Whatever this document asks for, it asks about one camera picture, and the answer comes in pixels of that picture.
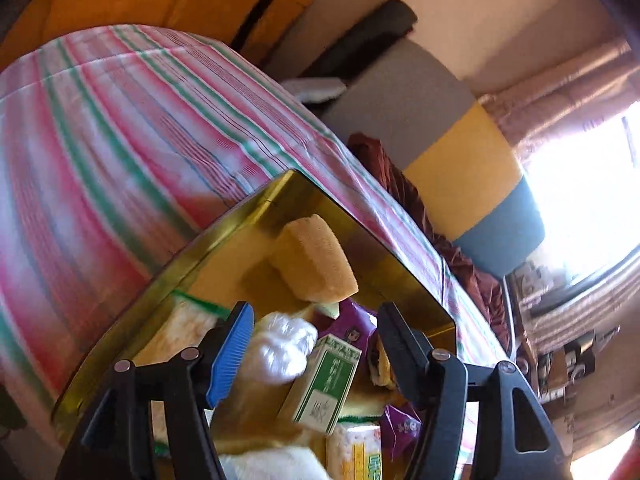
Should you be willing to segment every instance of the cardboard box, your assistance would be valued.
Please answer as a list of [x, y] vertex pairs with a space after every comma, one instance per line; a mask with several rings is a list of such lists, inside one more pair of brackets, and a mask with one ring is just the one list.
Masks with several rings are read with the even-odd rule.
[[305, 373], [293, 383], [278, 417], [331, 434], [361, 353], [334, 335], [319, 339], [309, 356]]

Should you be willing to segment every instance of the yellow cushion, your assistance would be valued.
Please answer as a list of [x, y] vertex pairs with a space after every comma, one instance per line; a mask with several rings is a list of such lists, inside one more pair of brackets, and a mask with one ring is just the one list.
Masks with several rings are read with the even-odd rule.
[[515, 188], [522, 169], [500, 130], [475, 103], [405, 170], [436, 232], [456, 240]]

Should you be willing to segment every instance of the yellow sponge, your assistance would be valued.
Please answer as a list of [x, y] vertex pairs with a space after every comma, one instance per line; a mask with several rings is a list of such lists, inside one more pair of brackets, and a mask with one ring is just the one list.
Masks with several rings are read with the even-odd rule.
[[285, 225], [270, 262], [300, 300], [335, 303], [358, 291], [340, 242], [318, 215]]

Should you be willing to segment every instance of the white wall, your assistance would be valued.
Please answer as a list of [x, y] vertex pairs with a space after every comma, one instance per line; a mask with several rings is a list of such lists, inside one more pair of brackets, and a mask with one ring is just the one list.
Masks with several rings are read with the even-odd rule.
[[[315, 0], [266, 71], [295, 76], [380, 0]], [[403, 0], [412, 39], [476, 94], [504, 88], [616, 34], [598, 0]]]

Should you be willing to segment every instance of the white plastic bag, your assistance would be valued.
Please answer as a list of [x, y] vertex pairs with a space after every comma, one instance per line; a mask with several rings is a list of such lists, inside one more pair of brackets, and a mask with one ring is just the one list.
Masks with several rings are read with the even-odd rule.
[[318, 330], [304, 319], [272, 312], [256, 325], [238, 374], [265, 384], [285, 384], [306, 368]]

